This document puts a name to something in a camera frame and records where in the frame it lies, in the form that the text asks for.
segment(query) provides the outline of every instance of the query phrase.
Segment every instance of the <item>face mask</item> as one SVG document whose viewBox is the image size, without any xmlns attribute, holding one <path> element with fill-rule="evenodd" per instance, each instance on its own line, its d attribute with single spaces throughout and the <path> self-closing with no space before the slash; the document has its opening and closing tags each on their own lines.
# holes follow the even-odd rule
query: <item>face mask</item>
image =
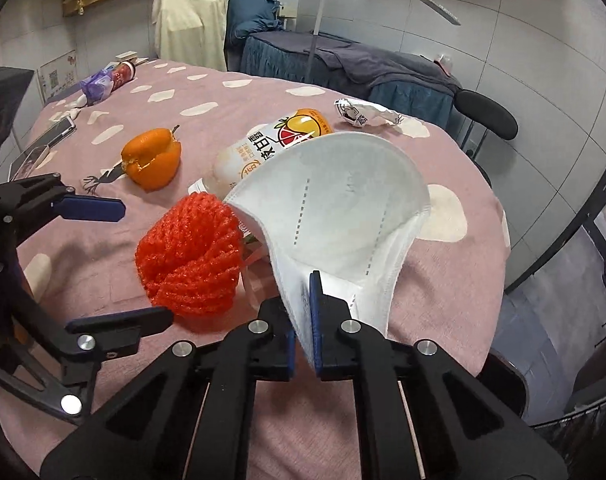
<svg viewBox="0 0 606 480">
<path fill-rule="evenodd" d="M 410 158 L 370 134 L 306 140 L 263 164 L 225 202 L 267 245 L 292 325 L 313 362 L 309 275 L 387 333 L 392 293 L 430 198 Z"/>
</svg>

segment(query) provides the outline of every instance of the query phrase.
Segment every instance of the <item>lamp pole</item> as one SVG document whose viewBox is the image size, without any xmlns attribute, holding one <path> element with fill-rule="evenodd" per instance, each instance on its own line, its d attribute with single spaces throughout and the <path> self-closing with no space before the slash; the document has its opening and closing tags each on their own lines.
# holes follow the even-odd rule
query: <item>lamp pole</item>
<svg viewBox="0 0 606 480">
<path fill-rule="evenodd" d="M 440 15 L 443 16 L 446 20 L 448 20 L 452 25 L 461 25 L 461 22 L 457 19 L 457 17 L 449 12 L 448 9 L 439 5 L 434 0 L 421 0 L 424 4 L 426 4 L 430 9 L 435 10 Z M 318 29 L 321 27 L 321 19 L 323 18 L 323 8 L 325 7 L 325 0 L 321 0 L 318 4 L 317 11 L 317 21 L 314 24 L 314 33 L 312 34 L 312 44 L 309 48 L 309 56 L 307 57 L 307 69 L 305 70 L 305 82 L 310 83 L 310 76 L 312 73 L 312 62 L 314 60 L 314 54 L 317 50 L 317 39 L 318 39 Z"/>
</svg>

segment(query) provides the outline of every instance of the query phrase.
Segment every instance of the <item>pink tablecloth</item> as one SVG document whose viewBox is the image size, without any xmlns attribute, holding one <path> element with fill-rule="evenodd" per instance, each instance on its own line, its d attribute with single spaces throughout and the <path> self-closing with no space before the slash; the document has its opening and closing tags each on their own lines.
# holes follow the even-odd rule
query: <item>pink tablecloth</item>
<svg viewBox="0 0 606 480">
<path fill-rule="evenodd" d="M 183 144 L 182 164 L 174 181 L 159 192 L 147 194 L 127 178 L 102 184 L 100 195 L 126 203 L 128 212 L 121 222 L 57 219 L 19 248 L 23 266 L 39 253 L 51 258 L 52 279 L 42 300 L 45 309 L 64 323 L 148 306 L 133 262 L 136 244 L 188 186 L 208 172 L 219 150 L 257 124 L 304 107 L 320 110 L 336 130 L 349 129 L 334 113 L 339 94 L 301 87 L 158 61 L 139 67 L 137 80 L 104 103 L 83 109 L 76 120 L 78 131 L 55 147 L 54 156 L 37 173 L 58 171 L 63 182 L 80 189 L 83 177 L 99 175 L 119 160 L 129 139 L 150 128 L 176 124 L 181 126 L 177 137 Z M 46 107 L 34 136 L 62 110 L 63 104 Z M 456 143 L 440 128 L 426 126 L 429 136 L 423 137 L 401 135 L 390 126 L 366 128 L 401 147 L 416 162 L 426 184 L 439 184 L 458 198 L 461 211 L 448 210 L 446 217 L 451 218 L 441 219 L 440 229 L 451 224 L 460 231 L 464 215 L 460 240 L 414 242 L 395 289 L 389 337 L 405 343 L 431 338 L 476 374 L 490 348 L 504 286 L 509 243 L 502 228 L 503 210 Z M 443 239 L 432 233 L 435 238 Z M 238 290 L 235 307 L 225 316 L 194 322 L 189 329 L 175 323 L 142 341 L 139 354 L 104 364 L 94 409 L 174 341 L 187 338 L 203 345 L 255 317 L 242 287 Z M 37 472 L 45 455 L 74 429 L 2 390 L 0 421 L 10 443 Z M 257 385 L 248 478 L 352 480 L 359 475 L 349 383 L 320 383 L 299 356 L 291 383 Z"/>
</svg>

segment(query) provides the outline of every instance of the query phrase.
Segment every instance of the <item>purple bag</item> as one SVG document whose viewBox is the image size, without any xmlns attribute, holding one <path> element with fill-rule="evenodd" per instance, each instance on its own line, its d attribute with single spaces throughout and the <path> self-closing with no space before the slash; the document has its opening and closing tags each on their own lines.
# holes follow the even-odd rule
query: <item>purple bag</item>
<svg viewBox="0 0 606 480">
<path fill-rule="evenodd" d="M 112 92 L 112 70 L 102 69 L 80 82 L 81 90 L 87 97 L 87 104 L 93 105 L 107 99 Z"/>
</svg>

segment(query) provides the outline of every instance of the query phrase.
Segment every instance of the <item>smartphone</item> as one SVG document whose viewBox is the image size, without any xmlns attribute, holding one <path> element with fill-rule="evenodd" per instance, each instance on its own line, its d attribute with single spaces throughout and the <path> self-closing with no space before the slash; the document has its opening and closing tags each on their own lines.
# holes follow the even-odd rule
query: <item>smartphone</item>
<svg viewBox="0 0 606 480">
<path fill-rule="evenodd" d="M 14 174 L 14 176 L 12 177 L 12 180 L 20 180 L 22 178 L 29 177 L 30 174 L 32 173 L 32 170 L 34 168 L 37 168 L 38 165 L 40 163 L 42 163 L 43 160 L 45 160 L 45 157 L 48 156 L 48 153 L 49 153 L 48 145 L 39 146 L 38 148 L 34 148 L 30 152 L 30 154 L 27 156 L 27 158 L 23 161 L 23 163 L 20 165 L 20 168 Z"/>
<path fill-rule="evenodd" d="M 14 176 L 18 173 L 20 167 L 27 160 L 28 156 L 30 156 L 36 148 L 41 148 L 43 146 L 47 146 L 48 148 L 52 148 L 57 143 L 61 142 L 61 140 L 65 139 L 65 137 L 69 136 L 76 130 L 76 125 L 74 121 L 69 117 L 65 117 L 60 121 L 57 121 L 53 126 L 51 126 L 44 134 L 42 134 L 38 139 L 32 142 L 27 149 L 22 152 L 16 160 L 10 166 L 10 174 L 9 180 L 14 180 Z"/>
</svg>

